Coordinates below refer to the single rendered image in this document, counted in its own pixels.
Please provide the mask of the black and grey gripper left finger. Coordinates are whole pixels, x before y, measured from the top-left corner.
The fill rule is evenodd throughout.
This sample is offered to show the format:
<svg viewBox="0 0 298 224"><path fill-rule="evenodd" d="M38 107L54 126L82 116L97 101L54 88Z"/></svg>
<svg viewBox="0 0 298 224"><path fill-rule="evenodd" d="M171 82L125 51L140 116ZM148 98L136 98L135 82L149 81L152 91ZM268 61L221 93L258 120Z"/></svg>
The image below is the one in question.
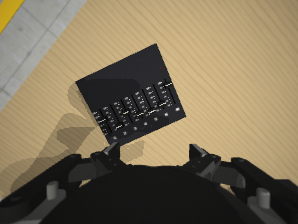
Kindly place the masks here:
<svg viewBox="0 0 298 224"><path fill-rule="evenodd" d="M83 180L131 167L120 160L120 142L90 158L68 155L0 201L0 224L39 224Z"/></svg>

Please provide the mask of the black lighting desk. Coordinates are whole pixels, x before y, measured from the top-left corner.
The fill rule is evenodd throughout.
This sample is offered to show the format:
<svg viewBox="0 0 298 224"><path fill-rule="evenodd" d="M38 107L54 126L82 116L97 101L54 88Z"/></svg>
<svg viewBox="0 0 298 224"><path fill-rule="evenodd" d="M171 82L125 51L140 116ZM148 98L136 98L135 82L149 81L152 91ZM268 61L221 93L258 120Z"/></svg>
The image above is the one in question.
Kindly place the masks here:
<svg viewBox="0 0 298 224"><path fill-rule="evenodd" d="M109 145L186 117L157 43L75 83Z"/></svg>

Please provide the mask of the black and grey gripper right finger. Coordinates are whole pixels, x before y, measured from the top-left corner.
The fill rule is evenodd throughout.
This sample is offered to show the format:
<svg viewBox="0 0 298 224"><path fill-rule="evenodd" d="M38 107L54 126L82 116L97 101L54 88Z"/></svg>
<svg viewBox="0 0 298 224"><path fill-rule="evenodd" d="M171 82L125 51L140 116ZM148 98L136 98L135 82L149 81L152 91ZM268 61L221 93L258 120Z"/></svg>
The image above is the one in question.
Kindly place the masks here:
<svg viewBox="0 0 298 224"><path fill-rule="evenodd" d="M189 160L173 168L220 186L230 185L236 197L265 224L298 224L298 195L248 160L232 157L231 162L221 161L220 156L209 154L197 144L189 144Z"/></svg>

